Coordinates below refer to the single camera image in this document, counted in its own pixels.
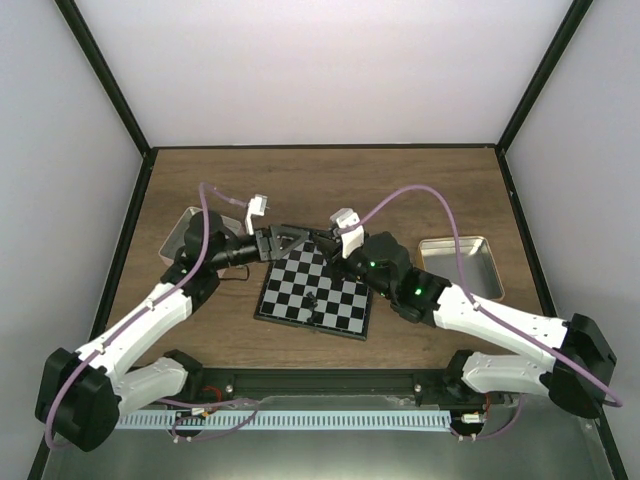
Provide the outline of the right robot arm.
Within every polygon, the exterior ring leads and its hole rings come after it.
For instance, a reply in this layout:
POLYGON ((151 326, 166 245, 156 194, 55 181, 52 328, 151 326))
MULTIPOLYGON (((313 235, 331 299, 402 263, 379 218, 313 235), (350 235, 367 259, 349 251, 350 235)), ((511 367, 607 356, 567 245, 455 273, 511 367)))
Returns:
POLYGON ((331 233, 314 233, 311 239, 334 278, 363 282, 399 317, 508 350, 497 357, 470 353, 454 359, 460 368, 444 378, 451 400, 465 403, 478 392, 529 393, 546 395, 582 418, 602 414, 617 360, 592 318, 545 317, 468 294, 413 265, 408 250, 388 232, 366 237, 348 255, 331 233))

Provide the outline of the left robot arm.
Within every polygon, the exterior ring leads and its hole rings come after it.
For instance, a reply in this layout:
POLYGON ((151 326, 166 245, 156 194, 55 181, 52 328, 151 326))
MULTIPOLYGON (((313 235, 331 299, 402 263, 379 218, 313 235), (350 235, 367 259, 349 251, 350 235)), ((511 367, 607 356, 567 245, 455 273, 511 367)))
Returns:
POLYGON ((214 211, 196 213, 173 263, 150 294, 110 329, 74 351, 59 348, 46 360, 35 415, 45 441, 56 435, 88 452, 118 421, 149 404, 176 397, 196 402, 204 392, 201 365, 178 351, 135 369, 164 334, 194 314, 219 287, 220 271, 281 259, 309 237, 299 227, 271 225, 236 235, 214 211))

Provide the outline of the black white chess board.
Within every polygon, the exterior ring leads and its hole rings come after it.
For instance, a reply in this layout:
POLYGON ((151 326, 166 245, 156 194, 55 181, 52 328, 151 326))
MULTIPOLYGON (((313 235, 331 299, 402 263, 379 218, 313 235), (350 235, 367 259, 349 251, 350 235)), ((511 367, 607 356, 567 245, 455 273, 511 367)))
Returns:
POLYGON ((372 291, 359 281, 333 280, 308 237, 268 266, 254 318, 364 341, 371 307, 372 291))

